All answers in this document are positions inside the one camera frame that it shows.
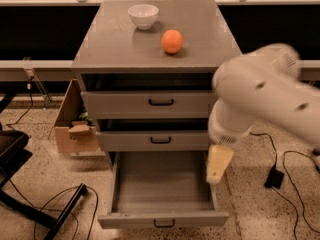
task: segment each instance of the orange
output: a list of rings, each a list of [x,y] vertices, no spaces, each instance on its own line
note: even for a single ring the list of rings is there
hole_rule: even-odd
[[[161,46],[167,53],[174,54],[180,51],[183,45],[183,36],[177,30],[166,31],[161,38]]]

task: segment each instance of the brown box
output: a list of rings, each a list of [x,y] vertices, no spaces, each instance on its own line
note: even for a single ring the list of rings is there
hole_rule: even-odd
[[[61,104],[57,120],[54,124],[56,143],[59,153],[94,152],[99,148],[96,128],[90,126],[90,132],[73,134],[69,131],[83,111],[81,90],[77,80],[71,80],[65,98]]]

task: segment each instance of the speckled beige floor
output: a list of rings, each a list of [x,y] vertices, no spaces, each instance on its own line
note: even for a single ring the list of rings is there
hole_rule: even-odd
[[[12,181],[34,205],[40,207],[58,192],[84,183],[94,188],[99,195],[97,214],[105,214],[111,184],[111,172],[105,157],[59,154],[52,130],[58,106],[43,110],[41,102],[36,104],[38,105],[15,126],[31,136],[27,149],[33,156],[14,175]],[[9,107],[0,115],[1,122],[7,124],[16,121],[27,107],[27,102],[24,108],[17,108],[16,105]],[[279,152],[278,169],[283,172],[284,151],[296,150],[311,156],[312,147],[275,126],[257,121],[253,131],[272,135]],[[264,187],[269,168],[275,159],[269,139],[248,136],[235,146],[235,151],[232,163],[217,187],[220,209],[230,213],[230,218],[223,227],[103,230],[97,220],[94,220],[90,239],[294,239],[294,208],[273,190]],[[315,229],[320,230],[320,174],[308,159],[293,153],[287,156],[286,165],[305,202],[307,220]],[[4,190],[22,201],[10,183],[5,185]],[[297,206],[301,216],[301,203],[287,175],[279,192]],[[71,194],[64,195],[48,207],[61,209]],[[81,199],[80,206],[76,207],[74,212],[79,227],[75,239],[86,239],[95,202],[93,192],[89,191]],[[33,239],[32,221],[3,204],[0,204],[0,217],[1,239]],[[56,239],[72,239],[75,230],[76,222],[70,217]],[[43,239],[45,233],[44,227],[37,226],[36,239]],[[299,240],[320,238],[319,234],[307,227],[302,217],[299,218],[297,236]]]

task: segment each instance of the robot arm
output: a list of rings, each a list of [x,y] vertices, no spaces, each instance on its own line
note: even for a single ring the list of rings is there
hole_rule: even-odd
[[[213,143],[230,147],[246,137],[259,118],[319,148],[320,91],[297,80],[298,59],[290,46],[273,44],[221,65],[212,83],[219,96],[209,117],[208,132]],[[208,182],[220,181],[231,160],[224,158],[224,152],[210,148]],[[224,166],[218,166],[219,159]]]

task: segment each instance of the black handle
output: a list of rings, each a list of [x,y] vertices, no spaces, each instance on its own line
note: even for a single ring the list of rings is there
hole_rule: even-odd
[[[150,138],[151,143],[153,144],[169,144],[171,142],[171,137],[168,137],[166,140],[156,140],[153,137]]]
[[[149,105],[151,106],[171,106],[174,103],[174,99],[171,99],[169,102],[154,102],[152,99],[149,99]]]
[[[156,228],[173,228],[175,224],[176,224],[175,219],[172,219],[172,224],[171,225],[157,225],[157,221],[153,220],[153,225]]]

